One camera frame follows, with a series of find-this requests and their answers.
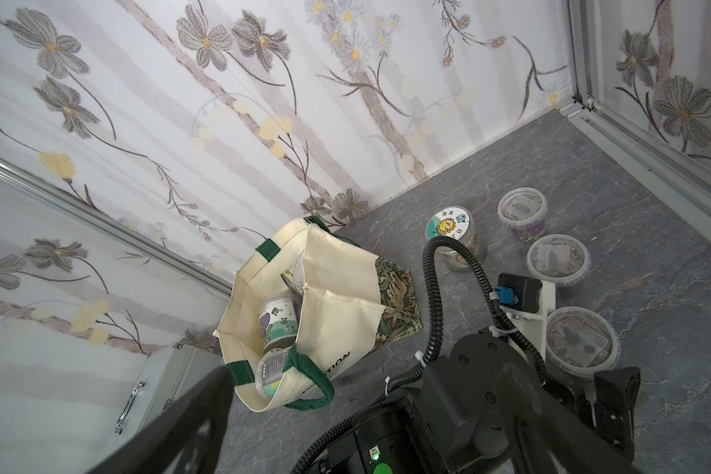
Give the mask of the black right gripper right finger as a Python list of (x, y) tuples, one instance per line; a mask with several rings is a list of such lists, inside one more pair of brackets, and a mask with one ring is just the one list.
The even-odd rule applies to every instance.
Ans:
[(501, 411), (517, 473), (635, 473), (631, 462), (542, 389), (507, 363), (497, 377)]

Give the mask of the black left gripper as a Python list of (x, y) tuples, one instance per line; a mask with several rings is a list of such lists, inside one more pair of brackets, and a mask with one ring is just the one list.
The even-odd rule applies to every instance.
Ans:
[[(635, 458), (639, 367), (594, 374), (596, 433)], [(426, 473), (572, 473), (575, 417), (543, 390), (535, 369), (488, 333), (457, 341), (427, 364), (417, 397), (417, 456)]]

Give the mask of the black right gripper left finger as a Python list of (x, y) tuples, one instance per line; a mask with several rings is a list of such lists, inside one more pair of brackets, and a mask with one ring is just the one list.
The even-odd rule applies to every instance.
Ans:
[(92, 473), (213, 473), (228, 425), (234, 379), (214, 369)]

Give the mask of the clear jar brown contents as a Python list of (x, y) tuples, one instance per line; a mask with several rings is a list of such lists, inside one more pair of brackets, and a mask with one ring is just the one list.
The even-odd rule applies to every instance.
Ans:
[(592, 310), (561, 307), (548, 315), (546, 355), (566, 373), (592, 380), (618, 366), (621, 345), (612, 325)]

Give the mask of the clear jar grey contents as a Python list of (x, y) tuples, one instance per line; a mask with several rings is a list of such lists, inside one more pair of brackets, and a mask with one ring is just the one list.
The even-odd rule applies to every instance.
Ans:
[(543, 236), (527, 252), (529, 272), (559, 288), (580, 284), (588, 276), (592, 262), (587, 246), (565, 234)]

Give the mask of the white purple cartoon seed jar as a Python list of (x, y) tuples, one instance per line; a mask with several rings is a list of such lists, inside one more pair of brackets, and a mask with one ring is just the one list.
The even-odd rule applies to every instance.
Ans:
[(299, 328), (294, 297), (287, 293), (266, 299), (259, 312), (259, 325), (264, 354), (290, 347)]

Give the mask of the clear purple label seed jar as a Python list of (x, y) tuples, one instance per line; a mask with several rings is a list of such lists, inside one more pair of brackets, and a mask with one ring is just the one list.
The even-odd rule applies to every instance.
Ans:
[(517, 239), (531, 244), (545, 232), (548, 201), (537, 189), (519, 188), (499, 201), (498, 217)]

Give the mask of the white cartoon label seed jar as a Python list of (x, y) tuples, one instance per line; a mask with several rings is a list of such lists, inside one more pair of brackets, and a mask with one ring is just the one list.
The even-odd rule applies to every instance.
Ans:
[[(445, 207), (434, 213), (426, 227), (426, 239), (438, 236), (450, 237), (463, 244), (480, 262), (487, 257), (487, 244), (477, 232), (476, 222), (471, 212), (460, 205)], [(458, 252), (446, 247), (438, 248), (438, 258), (454, 272), (471, 270), (468, 262)]]

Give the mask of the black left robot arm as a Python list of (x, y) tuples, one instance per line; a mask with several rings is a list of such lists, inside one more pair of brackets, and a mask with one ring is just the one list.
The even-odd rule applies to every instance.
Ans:
[[(436, 275), (440, 248), (474, 272), (491, 329), (442, 355), (444, 306)], [(430, 331), (418, 363), (389, 379), (369, 406), (322, 434), (296, 473), (631, 473), (636, 367), (598, 374), (596, 400), (550, 373), (544, 357), (501, 308), (480, 262), (450, 237), (425, 246)]]

